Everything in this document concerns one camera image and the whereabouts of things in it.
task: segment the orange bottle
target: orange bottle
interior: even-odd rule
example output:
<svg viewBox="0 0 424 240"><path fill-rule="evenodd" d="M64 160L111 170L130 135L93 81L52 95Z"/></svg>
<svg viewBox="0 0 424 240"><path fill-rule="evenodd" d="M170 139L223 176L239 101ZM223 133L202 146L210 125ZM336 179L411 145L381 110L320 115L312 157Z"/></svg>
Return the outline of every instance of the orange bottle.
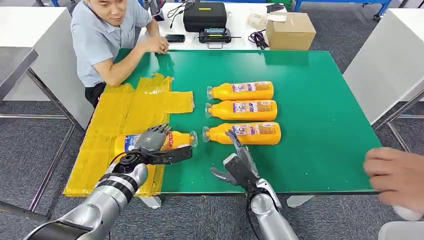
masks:
<svg viewBox="0 0 424 240"><path fill-rule="evenodd" d="M222 101L214 105L206 103L204 111L207 118L272 121L277 116L277 103L274 100Z"/></svg>
<svg viewBox="0 0 424 240"><path fill-rule="evenodd" d="M244 145L275 145L280 142L280 125L276 122L223 123L209 128L203 127L203 141L233 144L225 132L233 130Z"/></svg>
<svg viewBox="0 0 424 240"><path fill-rule="evenodd" d="M223 83L216 87L208 86L206 91L209 100L271 100L274 95L274 86L270 81Z"/></svg>
<svg viewBox="0 0 424 240"><path fill-rule="evenodd" d="M132 134L126 136L119 136L115 139L115 155L122 152L128 152L135 148L137 141L139 140L140 134ZM166 136L165 142L160 150L170 150L183 147L185 145L191 145L196 147L198 144L198 135L195 131L190 133L181 133L178 131L170 131Z"/></svg>

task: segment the human hand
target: human hand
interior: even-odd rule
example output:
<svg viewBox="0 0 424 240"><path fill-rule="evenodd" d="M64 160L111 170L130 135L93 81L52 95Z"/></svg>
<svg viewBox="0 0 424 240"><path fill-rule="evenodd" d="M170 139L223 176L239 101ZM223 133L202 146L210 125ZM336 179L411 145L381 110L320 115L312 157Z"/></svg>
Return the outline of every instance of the human hand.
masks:
<svg viewBox="0 0 424 240"><path fill-rule="evenodd" d="M171 127L168 123L149 127L135 143L135 148L144 148L149 152L159 151L167 138Z"/></svg>
<svg viewBox="0 0 424 240"><path fill-rule="evenodd" d="M363 164L383 204L424 213L424 156L389 147L371 149Z"/></svg>
<svg viewBox="0 0 424 240"><path fill-rule="evenodd" d="M168 51L168 41L163 36L152 36L138 42L142 45L147 53L164 54Z"/></svg>

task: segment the bottle nozzle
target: bottle nozzle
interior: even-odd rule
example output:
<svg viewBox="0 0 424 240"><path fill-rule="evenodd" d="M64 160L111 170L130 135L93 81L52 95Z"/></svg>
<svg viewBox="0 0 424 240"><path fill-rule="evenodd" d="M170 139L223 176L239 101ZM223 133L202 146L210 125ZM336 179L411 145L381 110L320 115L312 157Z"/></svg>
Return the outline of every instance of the bottle nozzle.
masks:
<svg viewBox="0 0 424 240"><path fill-rule="evenodd" d="M204 114L207 118L212 117L212 104L206 103L206 105L204 106Z"/></svg>
<svg viewBox="0 0 424 240"><path fill-rule="evenodd" d="M214 88L211 86L207 86L206 87L206 94L207 94L207 99L211 100L214 98Z"/></svg>
<svg viewBox="0 0 424 240"><path fill-rule="evenodd" d="M196 148L198 146L198 134L196 131L192 131L188 135L190 136L190 145Z"/></svg>
<svg viewBox="0 0 424 240"><path fill-rule="evenodd" d="M207 143L211 140L211 132L210 132L210 128L207 126L203 127L203 131L202 131L202 136L203 136L203 142Z"/></svg>

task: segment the black case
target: black case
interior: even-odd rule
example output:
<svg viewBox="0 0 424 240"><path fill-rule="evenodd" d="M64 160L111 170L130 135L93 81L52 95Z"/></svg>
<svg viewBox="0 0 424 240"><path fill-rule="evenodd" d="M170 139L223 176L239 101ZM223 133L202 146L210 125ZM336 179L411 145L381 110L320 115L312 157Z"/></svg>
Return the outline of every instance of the black case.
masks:
<svg viewBox="0 0 424 240"><path fill-rule="evenodd" d="M223 29L227 24L227 12L223 2L187 2L182 22L190 33L210 28Z"/></svg>

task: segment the yellow plastic sheet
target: yellow plastic sheet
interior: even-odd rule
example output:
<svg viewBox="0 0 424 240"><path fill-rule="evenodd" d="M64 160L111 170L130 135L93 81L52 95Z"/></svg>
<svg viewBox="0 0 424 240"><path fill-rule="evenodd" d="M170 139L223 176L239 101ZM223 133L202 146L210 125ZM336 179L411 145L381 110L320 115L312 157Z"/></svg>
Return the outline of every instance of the yellow plastic sheet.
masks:
<svg viewBox="0 0 424 240"><path fill-rule="evenodd" d="M172 77L155 73L142 77L133 89L130 84L106 86L94 111L91 123L63 194L88 196L115 157L118 136L144 132L148 127L169 122L170 113L193 111L193 93L172 92ZM160 194L163 165L148 165L148 177L136 196Z"/></svg>

